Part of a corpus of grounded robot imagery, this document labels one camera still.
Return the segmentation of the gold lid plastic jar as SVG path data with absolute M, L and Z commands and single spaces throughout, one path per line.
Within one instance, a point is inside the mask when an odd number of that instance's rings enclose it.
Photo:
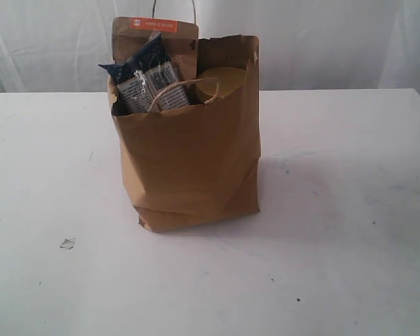
M 197 77 L 198 79 L 205 79 L 205 81 L 195 85 L 196 97 L 202 103 L 213 97 L 224 98 L 240 88 L 245 77 L 245 69 L 228 66 L 207 69 Z

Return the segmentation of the dark blue biscuit packet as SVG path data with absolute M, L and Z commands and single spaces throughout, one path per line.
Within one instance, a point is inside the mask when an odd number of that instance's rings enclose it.
M 101 64 L 100 67 L 116 86 L 126 115 L 177 109 L 190 104 L 182 85 L 162 93 L 179 82 L 179 77 L 158 31 L 153 32 L 148 42 L 127 61 Z

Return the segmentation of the brown kraft pouch orange label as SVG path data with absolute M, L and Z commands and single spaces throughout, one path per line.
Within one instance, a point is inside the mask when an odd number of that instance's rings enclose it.
M 197 76 L 198 33 L 196 24 L 147 17 L 116 17 L 112 24 L 113 60 L 122 63 L 137 52 L 154 32 L 160 32 L 171 63 L 182 80 Z

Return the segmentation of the brown paper bag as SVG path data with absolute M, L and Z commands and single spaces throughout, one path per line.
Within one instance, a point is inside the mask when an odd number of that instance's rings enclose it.
M 182 85 L 190 104 L 181 108 L 126 115 L 108 75 L 122 182 L 143 228 L 164 232 L 259 212 L 259 47 L 256 36 L 198 36 L 196 78 L 162 91 Z M 197 77 L 216 67 L 245 69 L 243 85 L 202 103 L 195 85 L 205 79 Z

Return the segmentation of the small torn paper scrap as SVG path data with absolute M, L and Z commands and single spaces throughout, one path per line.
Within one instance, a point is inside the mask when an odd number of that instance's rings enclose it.
M 76 238 L 72 237 L 69 239 L 65 239 L 59 246 L 60 249 L 64 249 L 64 250 L 71 250 L 74 248 L 76 243 Z

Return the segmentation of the white curtain backdrop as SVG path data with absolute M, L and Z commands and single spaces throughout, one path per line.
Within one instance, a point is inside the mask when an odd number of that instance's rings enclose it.
M 0 92 L 102 91 L 117 16 L 260 39 L 264 90 L 414 88 L 420 1 L 0 1 Z

